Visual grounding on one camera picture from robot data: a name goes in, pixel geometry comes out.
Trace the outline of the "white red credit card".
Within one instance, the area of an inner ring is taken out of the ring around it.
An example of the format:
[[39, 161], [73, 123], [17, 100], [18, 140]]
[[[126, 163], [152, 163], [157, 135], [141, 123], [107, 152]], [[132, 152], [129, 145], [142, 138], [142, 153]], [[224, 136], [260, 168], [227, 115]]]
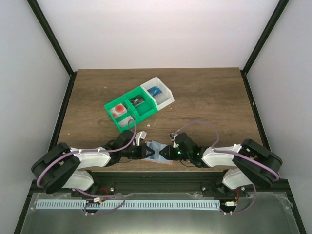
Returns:
[[129, 123], [130, 120], [133, 120], [133, 117], [132, 117], [132, 116], [128, 116], [128, 117], [126, 117], [125, 119], [121, 120], [120, 122], [118, 122], [118, 125], [119, 125], [121, 128], [123, 128], [123, 127], [125, 127], [125, 126], [128, 125], [128, 123]]

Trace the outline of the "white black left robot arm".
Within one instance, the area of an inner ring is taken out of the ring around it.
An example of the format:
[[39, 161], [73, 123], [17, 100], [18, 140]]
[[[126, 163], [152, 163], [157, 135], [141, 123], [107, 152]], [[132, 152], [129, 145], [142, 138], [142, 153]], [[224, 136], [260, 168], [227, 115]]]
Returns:
[[145, 159], [155, 154], [143, 140], [144, 131], [123, 131], [116, 139], [94, 149], [71, 148], [59, 143], [35, 162], [31, 168], [36, 185], [47, 194], [61, 189], [74, 189], [89, 197], [99, 193], [100, 181], [91, 167], [109, 167], [125, 157], [129, 160]]

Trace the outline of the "green front plastic bin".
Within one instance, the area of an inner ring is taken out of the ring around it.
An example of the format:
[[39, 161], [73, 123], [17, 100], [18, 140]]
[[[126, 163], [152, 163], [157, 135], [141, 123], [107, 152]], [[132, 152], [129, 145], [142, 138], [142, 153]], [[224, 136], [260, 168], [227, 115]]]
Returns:
[[128, 122], [130, 119], [135, 122], [130, 123], [131, 128], [134, 127], [135, 124], [138, 124], [137, 111], [124, 96], [120, 96], [105, 104], [104, 108], [120, 132], [128, 129]]

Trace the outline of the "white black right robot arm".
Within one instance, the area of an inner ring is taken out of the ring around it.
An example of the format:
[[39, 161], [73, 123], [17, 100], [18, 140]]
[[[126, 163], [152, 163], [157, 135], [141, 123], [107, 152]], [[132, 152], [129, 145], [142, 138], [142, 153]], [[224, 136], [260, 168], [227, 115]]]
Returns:
[[167, 160], [189, 161], [198, 168], [234, 167], [216, 185], [221, 196], [246, 185], [272, 187], [280, 179], [278, 172], [283, 163], [276, 154], [249, 138], [230, 147], [217, 148], [213, 144], [205, 148], [195, 144], [186, 133], [174, 135], [173, 145], [164, 147], [159, 154]]

